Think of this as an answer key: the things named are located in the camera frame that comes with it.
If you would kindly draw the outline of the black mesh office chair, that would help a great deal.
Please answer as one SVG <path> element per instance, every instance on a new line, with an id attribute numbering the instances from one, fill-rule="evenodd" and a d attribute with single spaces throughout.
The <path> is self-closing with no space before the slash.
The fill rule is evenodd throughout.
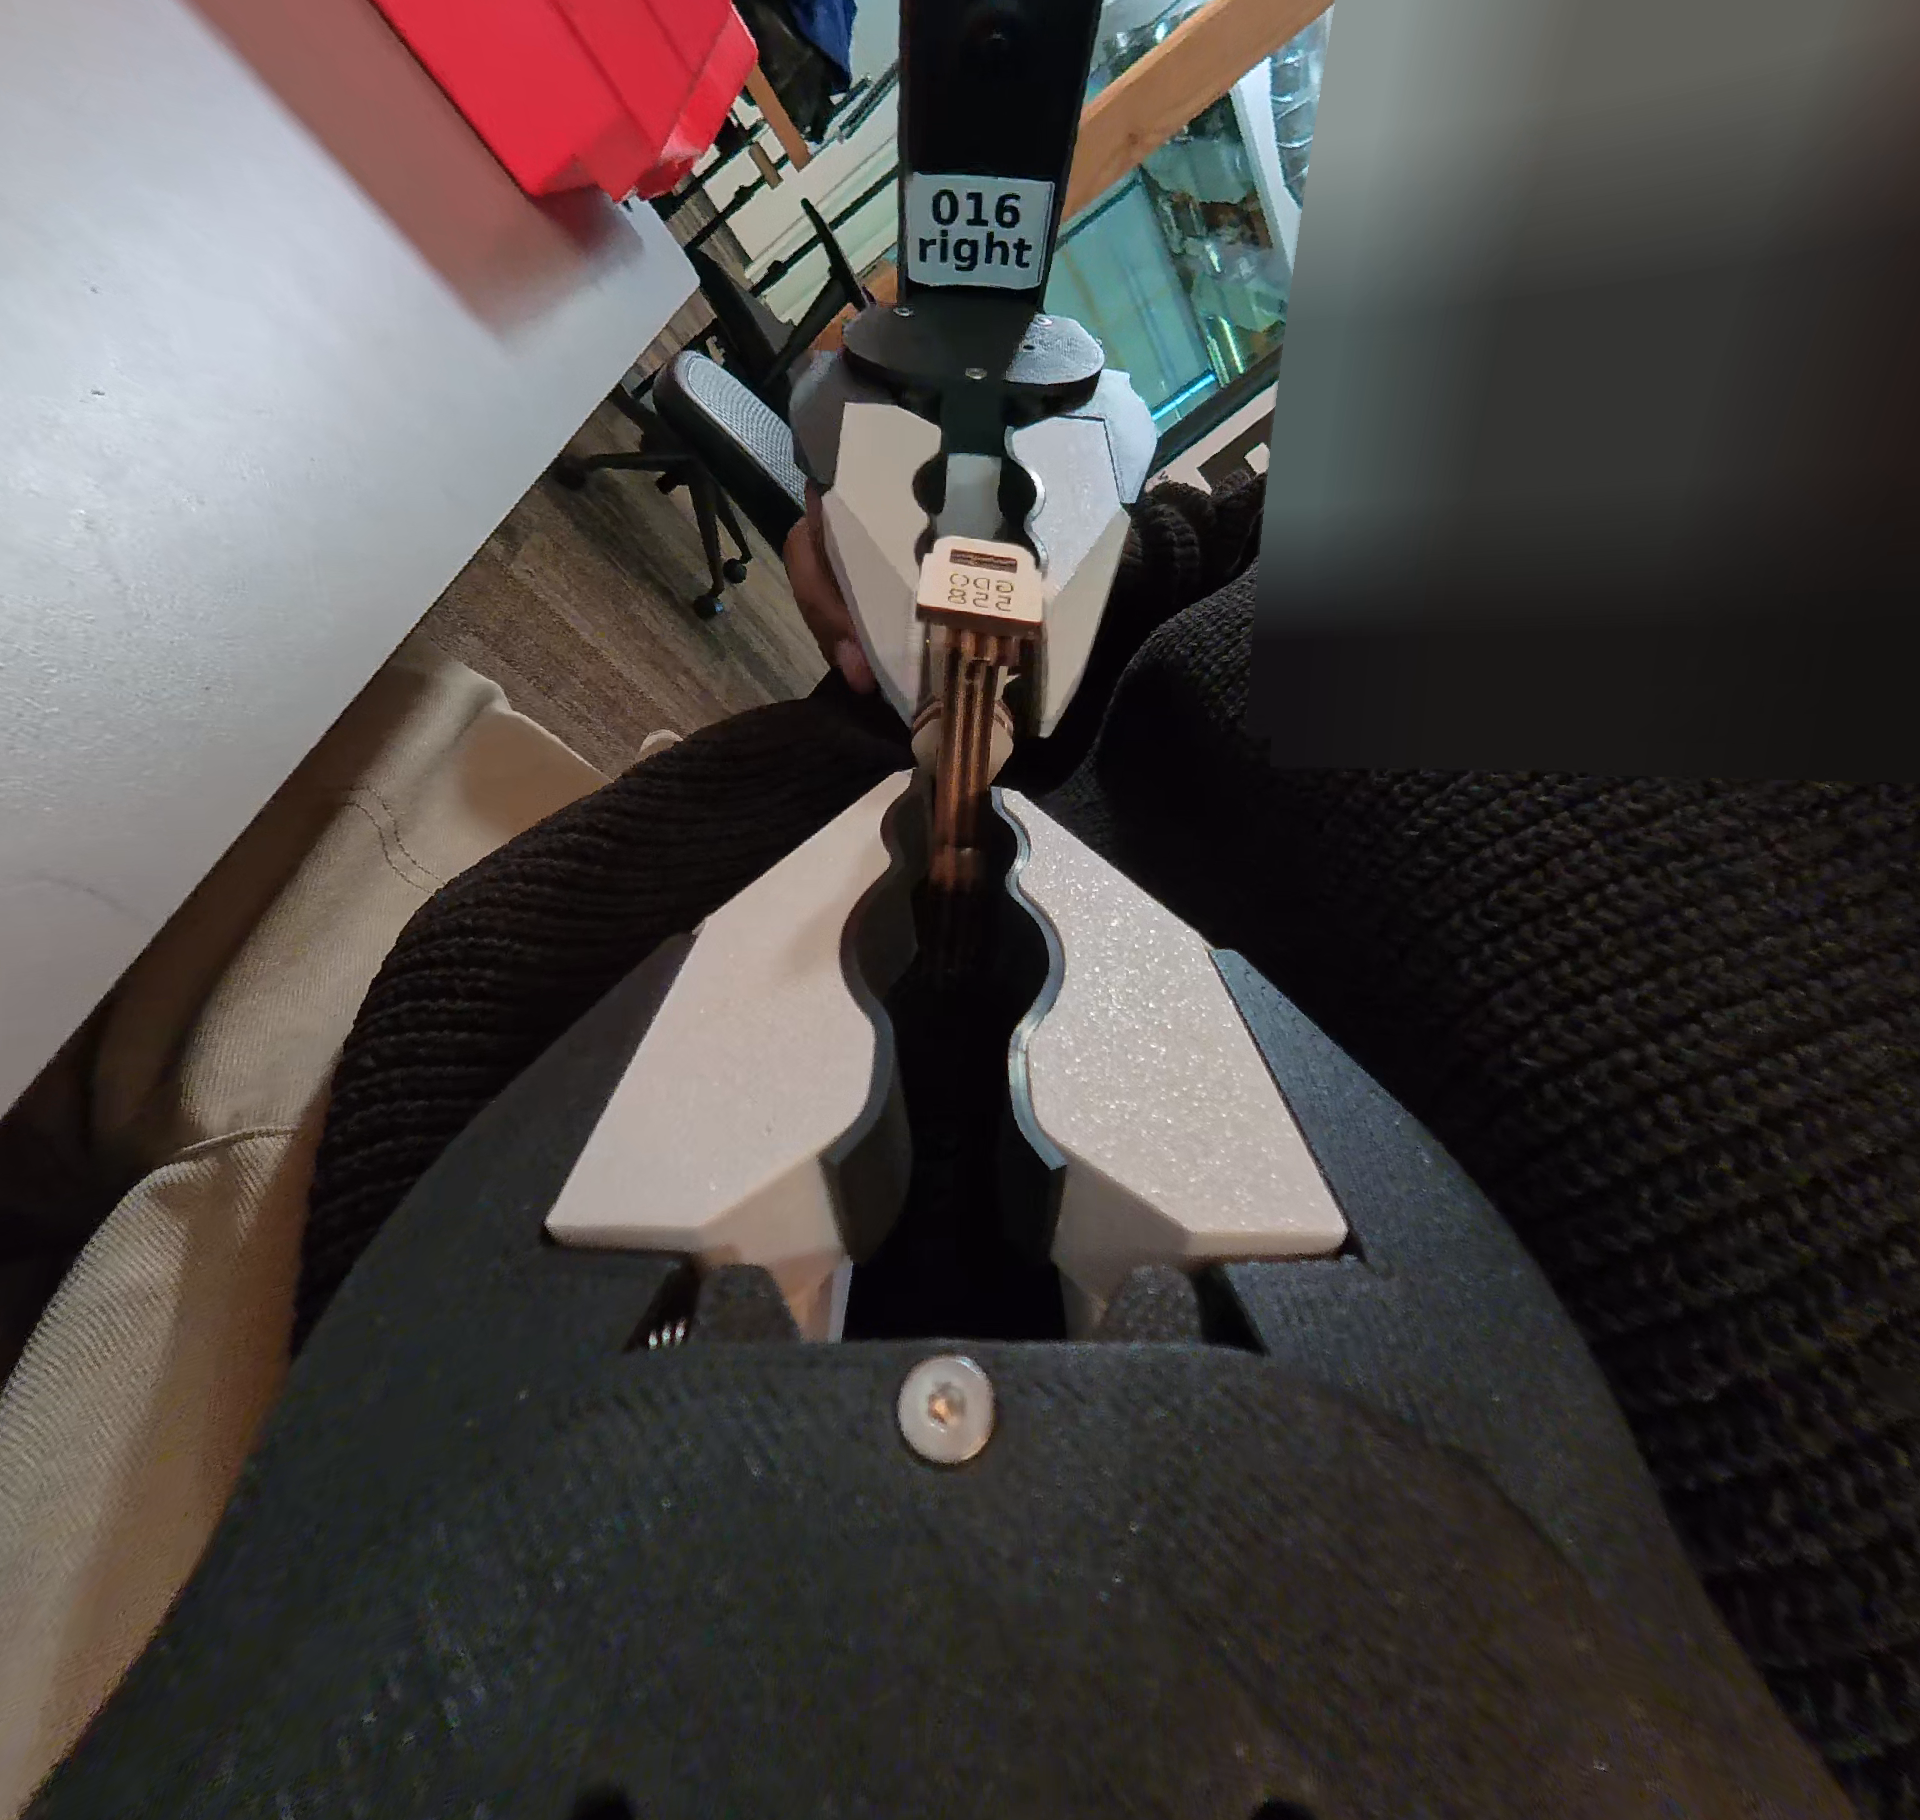
<path id="1" fill-rule="evenodd" d="M 661 491 L 685 487 L 710 572 L 706 590 L 691 597 L 703 619 L 719 616 L 728 588 L 748 576 L 755 551 L 739 519 L 770 545 L 798 522 L 806 490 L 783 418 L 797 370 L 828 323 L 873 302 L 821 208 L 803 200 L 803 214 L 812 246 L 825 255 L 825 284 L 806 315 L 783 324 L 700 239 L 688 242 L 710 323 L 643 381 L 613 390 L 637 446 L 564 454 L 549 467 L 564 490 L 585 490 L 596 472 L 643 472 Z"/>

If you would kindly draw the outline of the wooden pillar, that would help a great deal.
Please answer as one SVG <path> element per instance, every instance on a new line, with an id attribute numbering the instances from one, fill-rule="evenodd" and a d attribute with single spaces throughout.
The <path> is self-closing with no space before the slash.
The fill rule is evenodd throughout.
<path id="1" fill-rule="evenodd" d="M 1211 0 L 1089 99 L 1102 0 L 900 0 L 900 302 L 1044 305 L 1061 223 L 1332 0 Z"/>

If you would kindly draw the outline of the wooden puzzle model assembly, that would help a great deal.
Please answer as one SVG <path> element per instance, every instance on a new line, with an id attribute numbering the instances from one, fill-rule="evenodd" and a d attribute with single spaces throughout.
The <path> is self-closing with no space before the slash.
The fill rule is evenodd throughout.
<path id="1" fill-rule="evenodd" d="M 1041 669 L 1038 561 L 998 539 L 940 537 L 922 561 L 915 616 L 926 673 L 915 758 L 931 772 L 925 939 L 937 966 L 958 976 L 988 922 L 991 788 L 1029 728 Z"/>

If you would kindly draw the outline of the person's right forearm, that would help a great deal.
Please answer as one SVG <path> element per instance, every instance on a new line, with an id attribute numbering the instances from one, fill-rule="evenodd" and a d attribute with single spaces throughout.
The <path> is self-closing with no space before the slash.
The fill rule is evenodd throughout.
<path id="1" fill-rule="evenodd" d="M 1260 522 L 1263 473 L 1245 467 L 1217 490 L 1159 484 L 1140 496 L 1083 682 L 1061 725 L 1026 749 L 1041 788 L 1067 778 L 1092 751 L 1119 676 L 1144 639 L 1257 557 Z"/>

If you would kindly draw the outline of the red plastic bin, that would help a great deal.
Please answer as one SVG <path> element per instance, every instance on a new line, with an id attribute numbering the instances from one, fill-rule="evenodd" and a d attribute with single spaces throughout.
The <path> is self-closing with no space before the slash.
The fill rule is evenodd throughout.
<path id="1" fill-rule="evenodd" d="M 661 196 L 757 64 L 733 0 L 373 0 L 531 196 Z"/>

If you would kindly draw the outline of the person's beige trousers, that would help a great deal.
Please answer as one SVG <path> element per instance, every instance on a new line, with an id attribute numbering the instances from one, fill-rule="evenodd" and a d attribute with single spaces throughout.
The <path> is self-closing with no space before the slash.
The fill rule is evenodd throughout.
<path id="1" fill-rule="evenodd" d="M 2 1118 L 2 1814 L 200 1562 L 288 1370 L 332 1071 L 457 875 L 604 776 L 397 652 Z"/>

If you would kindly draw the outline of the person's black knit sweater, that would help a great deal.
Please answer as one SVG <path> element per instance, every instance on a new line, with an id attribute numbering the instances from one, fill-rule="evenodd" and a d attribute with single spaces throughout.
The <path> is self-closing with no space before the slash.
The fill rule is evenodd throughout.
<path id="1" fill-rule="evenodd" d="M 1253 651 L 1254 564 L 1144 639 L 1046 809 L 1460 1161 L 1761 1683 L 1915 1817 L 1916 778 L 1283 769 Z M 293 1349 L 515 1074 L 903 751 L 828 672 L 443 886 L 332 1083 Z"/>

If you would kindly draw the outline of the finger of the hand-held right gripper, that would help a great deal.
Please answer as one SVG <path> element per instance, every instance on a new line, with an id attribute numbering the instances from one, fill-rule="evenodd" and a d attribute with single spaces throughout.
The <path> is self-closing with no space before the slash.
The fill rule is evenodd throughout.
<path id="1" fill-rule="evenodd" d="M 1031 420 L 1004 437 L 1004 464 L 1038 490 L 1022 519 L 1041 564 L 1044 625 L 1013 681 L 1017 733 L 1053 733 L 1089 673 L 1129 514 L 1102 420 Z"/>
<path id="2" fill-rule="evenodd" d="M 943 455 L 943 430 L 892 402 L 850 402 L 836 479 L 824 496 L 825 554 L 883 697 L 903 721 L 925 707 L 922 539 L 915 479 Z"/>

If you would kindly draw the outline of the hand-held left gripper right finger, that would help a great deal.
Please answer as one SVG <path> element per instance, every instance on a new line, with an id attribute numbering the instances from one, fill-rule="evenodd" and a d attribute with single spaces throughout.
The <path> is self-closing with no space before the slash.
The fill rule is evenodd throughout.
<path id="1" fill-rule="evenodd" d="M 1067 1333 L 1144 1264 L 1336 1256 L 1345 1213 L 1214 949 L 1034 798 L 998 788 L 997 809 L 1011 901 L 1050 955 L 1011 1036 L 1011 1103 L 1058 1174 L 1038 1228 Z"/>

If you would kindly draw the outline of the person's right hand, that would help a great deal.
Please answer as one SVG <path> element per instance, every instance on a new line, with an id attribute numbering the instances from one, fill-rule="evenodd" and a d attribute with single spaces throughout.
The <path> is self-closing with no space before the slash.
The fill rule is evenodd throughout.
<path id="1" fill-rule="evenodd" d="M 846 597 L 825 554 L 824 500 L 818 491 L 809 496 L 806 514 L 783 537 L 780 564 L 791 597 L 797 599 L 806 630 L 821 646 L 828 672 L 836 672 L 853 688 L 853 694 L 873 697 L 877 676 L 853 625 Z"/>

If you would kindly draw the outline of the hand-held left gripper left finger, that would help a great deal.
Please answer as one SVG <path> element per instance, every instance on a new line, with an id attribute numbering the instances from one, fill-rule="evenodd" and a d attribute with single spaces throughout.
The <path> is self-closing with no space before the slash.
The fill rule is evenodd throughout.
<path id="1" fill-rule="evenodd" d="M 673 949 L 655 1016 L 549 1216 L 564 1247 L 757 1264 L 803 1335 L 844 1333 L 853 1264 L 912 1149 L 886 1000 L 915 964 L 925 788 L 879 778 Z"/>

